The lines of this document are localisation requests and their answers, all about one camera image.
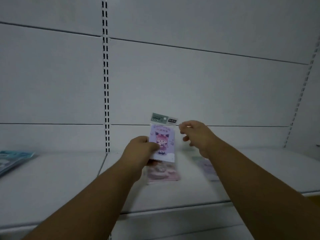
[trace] cartoon girl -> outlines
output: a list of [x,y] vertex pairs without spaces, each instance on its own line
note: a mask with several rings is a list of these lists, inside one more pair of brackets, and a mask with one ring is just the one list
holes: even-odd
[[159,134],[158,132],[156,132],[155,135],[156,135],[155,140],[160,146],[158,154],[164,155],[165,154],[165,150],[168,148],[169,134],[163,135],[163,134]]

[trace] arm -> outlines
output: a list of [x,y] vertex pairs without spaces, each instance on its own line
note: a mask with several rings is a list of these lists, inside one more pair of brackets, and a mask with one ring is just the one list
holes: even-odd
[[159,149],[148,138],[134,138],[121,158],[72,200],[53,213],[24,240],[107,239],[128,193],[141,177],[151,154]]
[[179,125],[184,141],[209,158],[256,240],[320,239],[320,208],[219,139],[199,121]]

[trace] person's right hand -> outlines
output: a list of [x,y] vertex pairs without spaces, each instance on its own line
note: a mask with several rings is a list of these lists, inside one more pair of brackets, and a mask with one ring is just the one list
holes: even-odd
[[190,146],[199,149],[200,154],[208,158],[208,150],[219,138],[202,122],[196,120],[185,121],[179,125],[180,133],[186,134],[183,141],[190,140]]

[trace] black logo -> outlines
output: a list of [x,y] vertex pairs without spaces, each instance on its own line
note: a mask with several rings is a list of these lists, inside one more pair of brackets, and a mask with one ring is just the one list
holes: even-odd
[[168,122],[171,122],[171,123],[176,123],[177,120],[173,120],[173,119],[169,119]]

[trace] perforated strip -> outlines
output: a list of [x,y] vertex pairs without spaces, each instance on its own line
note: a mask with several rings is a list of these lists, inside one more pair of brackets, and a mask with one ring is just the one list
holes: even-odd
[[110,121],[109,121],[109,64],[108,64],[108,5],[102,0],[102,41],[103,41],[103,80],[104,80],[104,115],[106,152],[110,152]]
[[301,103],[301,100],[302,100],[303,92],[305,91],[305,88],[306,88],[306,85],[307,85],[307,81],[309,79],[309,75],[310,75],[310,72],[311,72],[311,69],[312,69],[312,65],[313,65],[314,59],[315,59],[315,57],[317,55],[318,49],[319,49],[319,44],[320,44],[320,36],[318,37],[318,41],[315,44],[315,49],[313,51],[312,58],[311,58],[311,61],[310,61],[310,64],[309,64],[309,68],[308,68],[308,71],[306,73],[306,77],[304,79],[303,85],[302,85],[302,89],[301,89],[301,92],[300,92],[300,95],[299,95],[298,103],[297,103],[296,108],[294,110],[294,116],[293,116],[293,119],[292,119],[292,121],[290,123],[289,133],[288,133],[288,136],[287,136],[286,141],[284,143],[284,147],[286,147],[287,142],[289,140],[289,136],[290,136],[292,127],[294,125],[294,120],[295,120],[295,118],[297,116],[297,113],[298,113],[298,110],[299,110],[299,106],[300,106],[300,103]]

